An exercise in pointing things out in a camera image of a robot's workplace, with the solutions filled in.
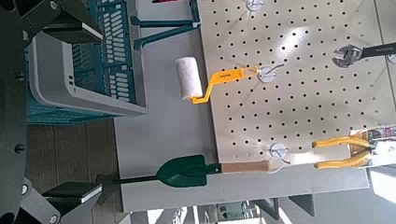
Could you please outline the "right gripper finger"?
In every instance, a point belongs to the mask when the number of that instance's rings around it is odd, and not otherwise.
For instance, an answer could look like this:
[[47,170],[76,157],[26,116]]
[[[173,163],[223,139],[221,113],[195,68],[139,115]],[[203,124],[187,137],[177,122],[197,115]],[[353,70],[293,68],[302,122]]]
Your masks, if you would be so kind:
[[80,0],[15,0],[22,30],[43,32],[68,44],[99,43],[103,34]]
[[78,224],[102,194],[102,185],[64,182],[40,194],[29,187],[22,195],[18,224]]

